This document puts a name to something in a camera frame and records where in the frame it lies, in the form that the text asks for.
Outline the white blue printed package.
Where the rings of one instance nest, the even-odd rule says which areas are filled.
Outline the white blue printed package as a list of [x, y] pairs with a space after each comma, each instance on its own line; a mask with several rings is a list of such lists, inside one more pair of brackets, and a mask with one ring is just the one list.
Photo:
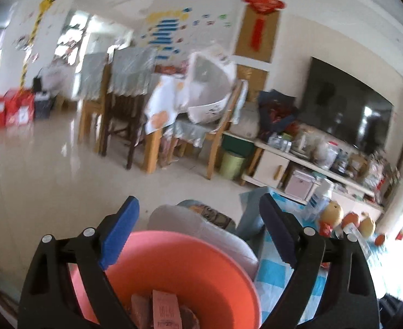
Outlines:
[[153, 328], [182, 329], [182, 320], [177, 296], [172, 293], [152, 291]]

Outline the pink plastic trash bin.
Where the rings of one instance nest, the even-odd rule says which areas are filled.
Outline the pink plastic trash bin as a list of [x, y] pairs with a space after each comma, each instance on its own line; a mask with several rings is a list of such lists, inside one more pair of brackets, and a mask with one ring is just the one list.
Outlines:
[[260, 300], [249, 275], [231, 257], [205, 241], [177, 232], [130, 234], [117, 259], [105, 270], [112, 295], [87, 280], [78, 266], [71, 281], [79, 312], [95, 328], [133, 328], [131, 296], [153, 291], [177, 296], [202, 328], [258, 328]]

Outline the white milk bottle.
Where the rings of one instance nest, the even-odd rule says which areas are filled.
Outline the white milk bottle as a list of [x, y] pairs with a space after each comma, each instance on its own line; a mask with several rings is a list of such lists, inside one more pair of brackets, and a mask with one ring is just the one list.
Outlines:
[[332, 199], [334, 183], [331, 180], [323, 179], [308, 203], [304, 207], [304, 218], [306, 221], [314, 221], [317, 216], [329, 205]]

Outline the yellow pear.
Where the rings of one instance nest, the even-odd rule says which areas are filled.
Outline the yellow pear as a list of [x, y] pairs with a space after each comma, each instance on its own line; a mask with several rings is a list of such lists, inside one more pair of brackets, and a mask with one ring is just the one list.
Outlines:
[[369, 216], [368, 213], [363, 213], [363, 219], [358, 225], [358, 231], [365, 238], [370, 238], [376, 230], [376, 222]]
[[341, 205], [335, 200], [331, 200], [326, 208], [320, 213], [319, 221], [335, 228], [343, 220], [343, 210]]

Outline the white tv cabinet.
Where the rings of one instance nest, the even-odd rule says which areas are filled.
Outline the white tv cabinet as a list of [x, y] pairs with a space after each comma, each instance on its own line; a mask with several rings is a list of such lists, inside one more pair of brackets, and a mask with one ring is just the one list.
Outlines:
[[373, 191], [348, 177], [324, 170], [295, 155], [256, 141], [250, 165], [241, 176], [242, 183], [267, 186], [277, 194], [305, 205], [319, 185], [333, 183], [332, 199], [345, 213], [355, 212], [360, 217], [368, 214], [373, 221], [384, 214], [382, 206], [372, 202]]

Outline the red apple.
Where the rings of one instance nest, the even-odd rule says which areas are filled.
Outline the red apple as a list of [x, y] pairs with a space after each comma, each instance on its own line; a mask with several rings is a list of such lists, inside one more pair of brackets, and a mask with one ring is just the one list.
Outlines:
[[358, 226], [360, 225], [359, 215], [356, 214], [355, 212], [350, 212], [346, 214], [343, 220], [341, 221], [340, 226], [342, 229], [344, 229], [350, 223], [353, 224], [356, 228], [358, 228]]

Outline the green waste bin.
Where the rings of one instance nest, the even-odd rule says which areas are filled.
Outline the green waste bin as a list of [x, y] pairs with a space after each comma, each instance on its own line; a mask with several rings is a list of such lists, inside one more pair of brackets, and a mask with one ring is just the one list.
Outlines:
[[235, 180], [241, 172], [245, 158], [233, 152], [224, 152], [219, 173], [228, 180]]

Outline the yellow pear right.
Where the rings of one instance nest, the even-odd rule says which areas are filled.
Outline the yellow pear right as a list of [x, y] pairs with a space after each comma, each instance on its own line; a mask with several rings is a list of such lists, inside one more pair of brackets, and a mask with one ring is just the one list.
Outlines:
[[368, 213], [363, 213], [363, 219], [358, 225], [358, 231], [365, 238], [370, 238], [376, 230], [376, 222], [369, 216]]

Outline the small orange tangerine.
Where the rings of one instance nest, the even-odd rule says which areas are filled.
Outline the small orange tangerine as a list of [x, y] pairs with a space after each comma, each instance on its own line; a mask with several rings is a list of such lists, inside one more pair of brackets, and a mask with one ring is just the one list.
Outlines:
[[377, 247], [382, 246], [382, 245], [384, 244], [385, 240], [386, 240], [386, 235], [385, 235], [385, 234], [380, 234], [380, 235], [378, 235], [378, 236], [376, 237], [376, 239], [375, 239], [375, 241], [374, 241], [374, 244], [375, 244]]

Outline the wooden chair light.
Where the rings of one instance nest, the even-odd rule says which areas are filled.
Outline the wooden chair light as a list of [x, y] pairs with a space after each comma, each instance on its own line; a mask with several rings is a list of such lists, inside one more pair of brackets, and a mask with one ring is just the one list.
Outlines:
[[178, 117], [172, 125], [172, 140], [176, 140], [181, 146], [180, 157], [184, 155], [188, 144], [196, 149], [202, 149], [205, 142], [210, 145], [206, 176], [208, 180], [213, 177], [223, 133], [232, 123], [239, 121], [240, 110], [247, 98], [247, 90], [247, 81], [237, 80], [226, 106], [221, 111], [221, 117], [216, 121], [195, 124], [184, 116]]

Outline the dark flower bouquet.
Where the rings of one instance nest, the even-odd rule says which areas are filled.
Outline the dark flower bouquet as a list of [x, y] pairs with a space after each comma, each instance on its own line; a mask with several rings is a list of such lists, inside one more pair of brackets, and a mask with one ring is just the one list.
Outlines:
[[273, 134], [284, 132], [297, 119], [299, 110], [295, 106], [295, 102], [295, 97], [285, 95], [275, 89], [260, 92], [257, 104], [261, 140], [268, 140]]

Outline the black flat television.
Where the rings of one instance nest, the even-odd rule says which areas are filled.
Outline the black flat television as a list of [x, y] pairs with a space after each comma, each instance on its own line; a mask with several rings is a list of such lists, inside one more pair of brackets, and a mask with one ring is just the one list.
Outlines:
[[298, 120], [370, 155], [387, 141], [393, 104], [370, 86], [311, 59]]

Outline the white floral dining tablecloth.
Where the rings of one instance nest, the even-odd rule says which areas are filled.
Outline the white floral dining tablecloth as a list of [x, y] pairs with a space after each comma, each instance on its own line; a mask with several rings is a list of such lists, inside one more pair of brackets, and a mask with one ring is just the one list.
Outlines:
[[175, 75], [154, 73], [148, 86], [144, 109], [146, 135], [170, 126], [187, 110], [190, 93], [185, 79]]

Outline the red gift boxes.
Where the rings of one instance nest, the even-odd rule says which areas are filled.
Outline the red gift boxes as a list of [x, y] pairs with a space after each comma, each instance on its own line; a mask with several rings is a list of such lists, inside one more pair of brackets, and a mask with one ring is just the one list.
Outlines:
[[30, 89], [9, 89], [0, 96], [0, 129], [31, 123], [35, 97]]

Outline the white mesh food cover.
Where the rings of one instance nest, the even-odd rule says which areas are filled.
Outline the white mesh food cover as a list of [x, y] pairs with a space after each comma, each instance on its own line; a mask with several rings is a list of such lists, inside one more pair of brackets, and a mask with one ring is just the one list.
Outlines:
[[221, 45], [212, 44], [191, 53], [185, 79], [191, 122], [212, 123], [221, 118], [235, 82], [236, 63]]

